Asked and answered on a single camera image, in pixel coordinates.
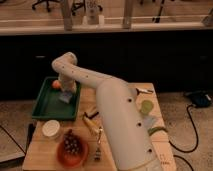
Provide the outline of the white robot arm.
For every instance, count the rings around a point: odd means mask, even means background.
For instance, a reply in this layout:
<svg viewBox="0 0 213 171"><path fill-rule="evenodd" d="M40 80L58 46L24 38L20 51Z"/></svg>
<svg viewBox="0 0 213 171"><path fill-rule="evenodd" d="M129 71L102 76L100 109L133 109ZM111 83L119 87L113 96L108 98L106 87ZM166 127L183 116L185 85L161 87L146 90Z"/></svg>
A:
<svg viewBox="0 0 213 171"><path fill-rule="evenodd" d="M161 162L137 108L137 89L128 82L78 67L73 53L52 62L60 76L96 91L96 106L118 171L163 171Z"/></svg>

